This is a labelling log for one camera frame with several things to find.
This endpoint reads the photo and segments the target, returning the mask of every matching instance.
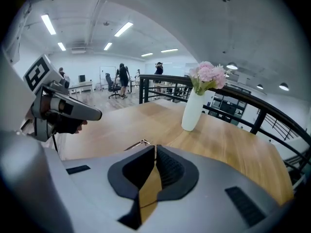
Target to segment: floor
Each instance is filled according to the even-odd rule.
[[[72,94],[71,96],[74,99],[77,99],[83,103],[86,103],[90,106],[94,106],[95,108],[101,110],[102,113],[106,113],[109,111],[114,111],[118,109],[122,109],[125,107],[133,106],[139,104],[139,89],[132,88],[132,93],[126,93],[127,98],[121,99],[120,97],[115,98],[114,96],[108,98],[112,93],[109,92],[107,89],[103,91],[85,91],[82,94]],[[34,127],[32,124],[28,124],[24,129],[23,132],[25,134],[30,134],[34,132]],[[63,147],[66,142],[66,134],[56,134],[55,135],[56,145],[58,148],[58,152],[60,153],[63,150]],[[52,137],[48,139],[47,142],[41,143],[45,148],[52,148],[55,149]]]

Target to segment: ceiling beam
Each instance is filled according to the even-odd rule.
[[[88,28],[87,28],[87,32],[86,32],[86,39],[85,39],[85,45],[86,46],[88,46],[90,43],[92,43],[94,31],[95,31],[95,26],[97,24],[101,10],[106,3],[107,3],[107,1],[98,0],[96,5],[95,5],[94,11],[93,11],[92,17],[89,20]]]

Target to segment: computer monitor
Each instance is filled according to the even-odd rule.
[[[79,75],[79,82],[85,82],[86,76],[85,75]]]

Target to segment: black office chair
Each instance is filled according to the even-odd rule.
[[[117,91],[120,91],[121,87],[118,86],[117,83],[113,84],[113,82],[111,81],[109,73],[106,73],[106,80],[108,83],[108,91],[113,92],[113,94],[110,95],[108,98],[113,97],[113,96],[115,96],[117,98],[117,96],[120,96],[120,94],[117,93]]]

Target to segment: tabletop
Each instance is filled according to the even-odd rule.
[[[107,156],[122,152],[146,139],[229,164],[265,189],[280,205],[291,200],[292,183],[275,146],[254,134],[215,117],[201,114],[192,132],[181,127],[185,106],[157,100],[103,114],[100,121],[90,121],[79,134],[67,134],[62,160]],[[161,190],[154,168],[140,191],[142,220],[156,204]]]

